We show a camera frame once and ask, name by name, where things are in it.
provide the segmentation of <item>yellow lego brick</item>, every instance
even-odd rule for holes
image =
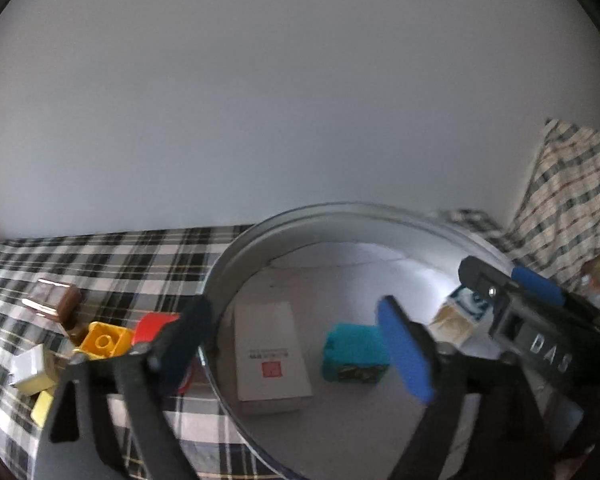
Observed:
[[[89,323],[89,333],[75,350],[83,352],[90,359],[106,359],[126,353],[131,348],[134,331],[129,328],[93,321]]]

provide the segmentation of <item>teal block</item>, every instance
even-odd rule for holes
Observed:
[[[377,383],[389,367],[389,353],[377,326],[339,323],[322,350],[322,376],[342,383]]]

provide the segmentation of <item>light yellow block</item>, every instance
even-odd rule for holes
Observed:
[[[38,396],[38,400],[31,410],[31,418],[36,425],[42,429],[45,425],[46,416],[51,408],[51,403],[54,400],[55,387],[49,388],[48,390],[42,390]]]

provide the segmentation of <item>blue gripper pad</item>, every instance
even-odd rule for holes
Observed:
[[[564,305],[565,297],[560,286],[526,267],[515,267],[511,271],[511,279],[545,303],[553,306]]]
[[[440,369],[435,341],[422,325],[409,320],[393,296],[379,301],[377,318],[391,362],[407,390],[429,404]]]

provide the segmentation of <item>checkered fabric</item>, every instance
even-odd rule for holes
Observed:
[[[448,219],[477,230],[509,258],[568,289],[600,254],[600,131],[549,120],[522,204],[503,231],[484,213]]]
[[[17,478],[32,477],[40,430],[30,418],[34,400],[9,386],[13,355],[38,343],[68,356],[71,343],[52,322],[20,300],[48,276],[82,290],[78,316],[134,327],[147,312],[177,312],[184,296],[200,291],[206,272],[246,226],[145,231],[0,241],[0,457]],[[183,396],[164,411],[201,478],[278,478],[254,457],[222,413],[198,370]],[[132,478],[146,473],[130,434],[122,400],[110,411]]]

